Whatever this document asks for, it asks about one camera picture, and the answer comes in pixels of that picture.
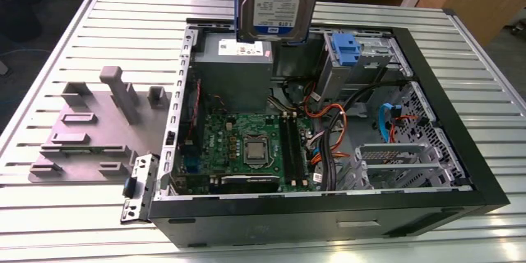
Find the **blue cable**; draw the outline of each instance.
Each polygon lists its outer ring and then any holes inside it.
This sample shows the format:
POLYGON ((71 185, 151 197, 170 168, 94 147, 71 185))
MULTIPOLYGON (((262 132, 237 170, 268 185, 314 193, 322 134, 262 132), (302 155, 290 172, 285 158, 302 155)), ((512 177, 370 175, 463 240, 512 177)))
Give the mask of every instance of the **blue cable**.
POLYGON ((393 106, 390 103, 385 103, 378 110, 378 128, 386 143, 389 143, 389 131, 386 129, 386 109, 402 109, 402 106, 393 106))

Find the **gray plastic part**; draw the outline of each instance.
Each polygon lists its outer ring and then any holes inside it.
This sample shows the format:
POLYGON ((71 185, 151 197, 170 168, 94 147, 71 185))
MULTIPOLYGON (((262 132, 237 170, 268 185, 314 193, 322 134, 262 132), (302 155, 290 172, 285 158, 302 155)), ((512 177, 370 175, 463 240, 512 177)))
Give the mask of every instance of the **gray plastic part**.
POLYGON ((67 83, 62 94, 66 103, 71 108, 86 108, 83 96, 91 95, 91 91, 86 83, 67 83))
POLYGON ((61 176, 62 167, 53 162, 34 163, 31 165, 30 172, 39 177, 55 177, 61 176))
POLYGON ((65 114, 62 116, 62 122, 69 124, 83 124, 83 123, 95 123, 98 121, 98 117, 94 112, 79 112, 73 114, 65 114))
POLYGON ((134 104, 134 94, 129 93, 130 85, 126 86, 125 82, 121 80, 123 76, 123 70, 118 66, 105 66, 101 71, 101 81, 110 86, 110 89, 114 94, 114 99, 117 105, 119 106, 121 110, 123 111, 125 117, 129 120, 130 124, 137 124, 141 120, 138 110, 135 109, 134 104))
POLYGON ((127 176, 129 170, 123 163, 118 161, 105 161, 101 163, 99 172, 106 176, 127 176))
MULTIPOLYGON (((41 149, 34 173, 30 174, 33 182, 123 181, 133 171, 138 153, 162 153, 169 108, 151 108, 149 92, 134 91, 134 109, 142 120, 131 125, 114 103, 113 93, 91 92, 85 86, 83 83, 74 84, 66 89, 70 93, 77 92, 83 103, 77 104, 75 110, 66 105, 61 112, 51 136, 41 149), (86 135, 90 142, 74 144, 70 139, 63 142, 66 144, 54 143, 55 135, 63 140, 74 134, 78 140, 86 135), (121 163, 122 166, 103 169, 102 163, 121 163)), ((127 96, 133 101, 131 89, 127 88, 127 96)))
POLYGON ((149 90, 149 102, 153 109, 168 109, 170 105, 169 96, 165 87, 151 86, 149 90))
POLYGON ((89 144, 90 136, 86 132, 75 134, 55 133, 51 137, 51 142, 54 144, 89 144))

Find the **cpu socket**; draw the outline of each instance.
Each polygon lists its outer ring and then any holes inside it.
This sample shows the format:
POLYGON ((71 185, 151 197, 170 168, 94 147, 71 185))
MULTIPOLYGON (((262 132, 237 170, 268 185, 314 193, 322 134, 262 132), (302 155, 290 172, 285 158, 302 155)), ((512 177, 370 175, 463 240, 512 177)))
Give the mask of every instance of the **cpu socket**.
POLYGON ((244 161, 253 169, 269 165, 269 138, 266 135, 244 137, 244 161))

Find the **hard drive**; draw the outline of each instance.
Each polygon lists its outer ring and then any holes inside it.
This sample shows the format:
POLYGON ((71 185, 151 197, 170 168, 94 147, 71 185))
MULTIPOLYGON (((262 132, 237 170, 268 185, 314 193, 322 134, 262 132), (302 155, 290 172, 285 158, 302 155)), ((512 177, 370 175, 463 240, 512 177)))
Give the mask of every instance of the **hard drive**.
POLYGON ((240 41, 304 42, 316 0, 236 0, 240 41))

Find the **side panel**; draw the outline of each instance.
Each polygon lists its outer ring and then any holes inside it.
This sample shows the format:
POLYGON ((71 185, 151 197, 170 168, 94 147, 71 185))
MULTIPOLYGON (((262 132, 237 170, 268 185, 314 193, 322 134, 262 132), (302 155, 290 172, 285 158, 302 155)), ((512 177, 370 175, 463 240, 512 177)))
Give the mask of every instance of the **side panel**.
POLYGON ((178 247, 256 245, 390 237, 398 230, 420 235, 468 211, 414 208, 154 219, 154 223, 178 247))
POLYGON ((410 31, 405 28, 393 28, 393 34, 414 70, 433 111, 437 114, 441 128, 447 132, 456 154, 469 174, 468 177, 475 184, 475 189, 483 193, 487 204, 492 205, 479 211, 477 214, 487 213, 496 209, 495 205, 505 205, 511 201, 437 80, 410 31))

